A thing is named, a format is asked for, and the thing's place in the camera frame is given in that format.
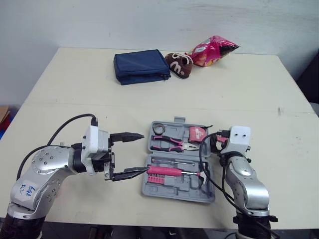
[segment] pliers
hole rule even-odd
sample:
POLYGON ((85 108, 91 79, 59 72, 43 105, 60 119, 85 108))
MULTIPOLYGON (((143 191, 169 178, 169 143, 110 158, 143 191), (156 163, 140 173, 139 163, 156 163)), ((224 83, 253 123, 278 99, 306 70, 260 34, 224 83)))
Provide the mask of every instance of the pliers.
POLYGON ((151 146, 151 150, 157 150, 157 151, 165 151, 165 152, 177 152, 182 153, 184 150, 199 150, 199 147, 191 144, 191 143, 184 143, 183 140, 178 138, 171 138, 168 136, 153 136, 152 140, 160 140, 165 141, 171 144, 174 144, 176 146, 169 147, 169 148, 162 148, 160 146, 151 146))

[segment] snack bag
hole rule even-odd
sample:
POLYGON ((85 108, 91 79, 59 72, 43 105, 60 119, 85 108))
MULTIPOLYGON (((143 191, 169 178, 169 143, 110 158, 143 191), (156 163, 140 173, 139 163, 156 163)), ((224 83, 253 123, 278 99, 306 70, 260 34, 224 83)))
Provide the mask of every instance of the snack bag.
POLYGON ((212 36, 186 54, 193 59, 194 64, 205 67, 217 62, 238 47, 221 36, 212 36))

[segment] wire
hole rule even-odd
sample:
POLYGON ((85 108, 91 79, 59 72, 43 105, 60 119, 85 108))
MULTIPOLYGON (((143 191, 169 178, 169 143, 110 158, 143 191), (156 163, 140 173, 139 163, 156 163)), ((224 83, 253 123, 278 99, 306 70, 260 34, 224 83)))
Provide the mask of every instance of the wire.
POLYGON ((55 137, 58 135, 58 133, 67 125, 69 124, 70 122, 76 120, 76 119, 79 119, 79 118, 83 118, 83 117, 92 117, 92 120, 91 120, 91 125, 95 125, 97 126, 97 121, 96 121, 96 117, 95 115, 93 114, 82 114, 82 115, 78 115, 78 116, 75 116, 75 117, 72 117, 71 119, 67 120, 63 125, 61 125, 57 131, 53 134, 53 136, 51 137, 51 139, 49 140, 48 144, 47 145, 44 145, 44 146, 40 146, 38 148, 35 148, 34 150, 32 150, 30 153, 28 153, 26 155, 26 157, 24 157, 23 161, 21 162, 20 164, 20 167, 19 167, 19 170, 18 170, 18 173, 16 175, 16 180, 18 180, 20 177, 21 177, 21 172, 23 170, 23 166, 25 165, 26 161, 28 160, 28 158, 33 155, 35 152, 37 152, 38 150, 40 149, 43 149, 45 147, 48 147, 52 144, 53 140, 55 139, 55 137))
POLYGON ((92 120, 96 122, 96 117, 95 115, 93 114, 82 114, 82 115, 78 115, 78 116, 75 116, 69 120, 67 120, 63 125, 61 125, 57 130, 56 132, 52 135, 51 139, 49 140, 49 142, 47 143, 46 146, 50 146, 53 142, 53 140, 55 139, 55 137, 58 135, 58 133, 60 133, 60 131, 67 125, 69 124, 70 122, 74 121, 74 120, 77 120, 79 118, 83 118, 83 117, 92 117, 92 120))
MULTIPOLYGON (((206 171, 206 169, 204 168, 204 164, 202 162, 202 158, 201 158, 201 152, 202 152, 202 148, 203 148, 203 145, 204 145, 204 141, 207 139, 207 138, 211 138, 214 140, 214 144, 216 144, 216 141, 215 141, 215 138, 214 136, 216 136, 217 133, 211 133, 209 135, 207 135, 203 140, 202 142, 200 143, 200 147, 199 147, 199 163, 200 163, 200 166, 202 167, 203 169, 203 172, 205 173, 206 177, 208 178, 208 180, 217 188, 219 189, 223 194, 224 194, 224 197, 226 198, 226 200, 235 208, 237 209, 238 211, 240 211, 242 214, 244 214, 245 216, 249 217, 249 218, 253 218, 251 215, 249 215, 246 211, 244 211, 242 208, 238 207, 236 204, 234 204, 234 199, 233 197, 231 197, 226 191, 225 191, 225 175, 226 175, 226 166, 224 165, 223 166, 223 174, 222 174, 222 187, 218 186, 210 177, 209 173, 206 171)), ((260 222, 257 222, 255 220, 253 220, 253 222, 257 225, 259 225, 260 227, 262 227, 265 231, 267 231, 268 233, 270 234, 273 234, 277 239, 280 238, 280 236, 275 233, 274 231, 272 231, 271 229, 267 228, 266 226, 264 226, 263 224, 261 224, 260 222)))
MULTIPOLYGON (((211 134, 205 136, 204 139, 202 140, 202 142, 200 143, 200 147, 199 147, 199 163, 200 163, 200 166, 201 166, 201 168, 203 169, 203 172, 205 173, 207 179, 208 179, 218 190, 220 190, 221 192, 223 192, 222 188, 221 188, 220 186, 218 186, 217 183, 215 183, 215 181, 210 177, 209 172, 206 171, 206 169, 205 169, 205 167, 204 167, 204 163, 203 163, 203 161, 202 161, 202 157, 201 157, 201 155, 202 155, 202 149, 203 149, 203 145, 204 145, 205 140, 208 139, 209 137, 213 138, 213 136, 215 136, 215 135, 216 135, 216 133, 211 133, 211 134)), ((234 199, 233 199, 232 196, 230 196, 228 193, 226 193, 226 194, 227 194, 227 197, 228 197, 228 198, 230 198, 231 200, 234 201, 234 199)))
POLYGON ((236 234, 236 233, 230 233, 230 234, 228 234, 227 236, 225 236, 224 239, 227 239, 227 238, 229 238, 231 235, 234 235, 234 234, 236 234))

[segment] table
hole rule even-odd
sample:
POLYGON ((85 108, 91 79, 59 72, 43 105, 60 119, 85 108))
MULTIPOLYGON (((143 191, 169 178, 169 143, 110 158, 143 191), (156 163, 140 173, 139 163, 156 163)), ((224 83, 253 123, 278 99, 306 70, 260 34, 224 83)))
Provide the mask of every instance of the table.
MULTIPOLYGON (((277 56, 230 54, 188 79, 121 86, 113 57, 129 50, 59 48, 0 141, 0 216, 24 156, 47 143, 67 119, 93 113, 109 132, 148 135, 154 120, 252 128, 248 156, 270 193, 276 229, 319 228, 319 119, 277 56)), ((80 142, 89 119, 68 125, 55 143, 80 142)), ((116 171, 143 166, 147 139, 116 143, 116 171)), ((211 158, 214 177, 221 167, 211 158)), ((103 174, 68 177, 47 221, 109 225, 237 228, 235 210, 216 191, 210 205, 142 195, 142 176, 105 182, 103 174)))

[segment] cardboard box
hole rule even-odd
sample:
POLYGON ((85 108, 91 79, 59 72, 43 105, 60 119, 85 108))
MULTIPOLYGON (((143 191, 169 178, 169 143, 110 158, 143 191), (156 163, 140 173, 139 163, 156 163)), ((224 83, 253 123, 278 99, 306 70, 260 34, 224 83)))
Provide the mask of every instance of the cardboard box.
POLYGON ((9 115, 9 106, 0 106, 0 123, 9 115))

